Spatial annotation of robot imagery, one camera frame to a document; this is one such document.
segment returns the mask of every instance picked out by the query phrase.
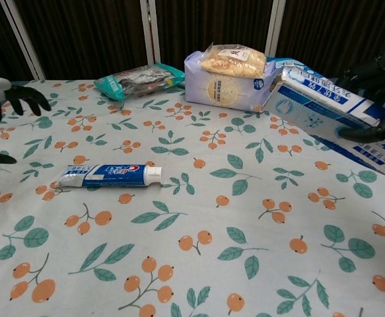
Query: blue toothpaste tube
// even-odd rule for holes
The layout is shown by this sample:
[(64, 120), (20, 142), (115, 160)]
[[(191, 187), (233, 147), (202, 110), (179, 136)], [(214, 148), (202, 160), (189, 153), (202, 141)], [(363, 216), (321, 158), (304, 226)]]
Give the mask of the blue toothpaste tube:
[(58, 185), (65, 187), (148, 186), (162, 183), (162, 168), (139, 164), (69, 165)]

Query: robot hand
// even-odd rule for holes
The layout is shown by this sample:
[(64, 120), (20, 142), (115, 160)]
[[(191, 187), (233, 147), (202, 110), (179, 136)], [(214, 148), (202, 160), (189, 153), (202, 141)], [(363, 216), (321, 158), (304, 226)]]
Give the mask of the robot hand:
[[(337, 86), (355, 94), (364, 90), (363, 96), (378, 105), (385, 103), (385, 53), (361, 65), (348, 69), (336, 82)], [(376, 127), (366, 130), (342, 129), (339, 135), (358, 143), (372, 143), (385, 139), (385, 119)]]
[[(0, 121), (2, 119), (1, 105), (6, 100), (11, 103), (13, 110), (20, 116), (23, 115), (20, 100), (28, 103), (32, 112), (37, 116), (41, 115), (40, 107), (46, 111), (51, 110), (46, 97), (41, 92), (30, 87), (14, 86), (7, 79), (0, 78)], [(13, 157), (0, 153), (0, 164), (14, 163), (16, 160)]]

